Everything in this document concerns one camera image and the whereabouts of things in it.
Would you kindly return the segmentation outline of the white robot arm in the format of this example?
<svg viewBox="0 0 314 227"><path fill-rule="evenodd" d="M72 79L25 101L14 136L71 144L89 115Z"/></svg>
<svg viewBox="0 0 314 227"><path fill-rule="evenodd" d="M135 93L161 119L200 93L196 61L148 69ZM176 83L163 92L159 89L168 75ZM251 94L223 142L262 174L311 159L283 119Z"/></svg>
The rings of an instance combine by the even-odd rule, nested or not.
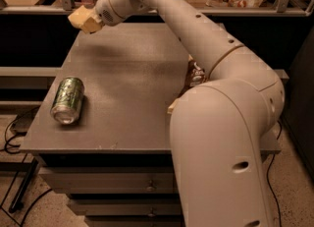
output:
<svg viewBox="0 0 314 227"><path fill-rule="evenodd" d="M186 227L273 227L260 156L285 91L250 49L184 0L97 0L99 28L153 9L208 82L188 90L171 117L170 144Z"/></svg>

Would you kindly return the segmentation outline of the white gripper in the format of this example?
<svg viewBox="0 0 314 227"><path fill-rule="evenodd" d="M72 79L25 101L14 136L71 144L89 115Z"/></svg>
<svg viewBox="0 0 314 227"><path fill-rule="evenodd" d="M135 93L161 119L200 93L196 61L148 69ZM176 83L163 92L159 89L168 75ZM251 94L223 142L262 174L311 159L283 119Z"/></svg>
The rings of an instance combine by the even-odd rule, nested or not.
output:
<svg viewBox="0 0 314 227"><path fill-rule="evenodd" d="M101 30L104 24L112 27L120 22L120 18L114 12L110 0L97 0L95 12L101 19L98 16L86 17L80 25L80 29L83 32L95 33Z"/></svg>

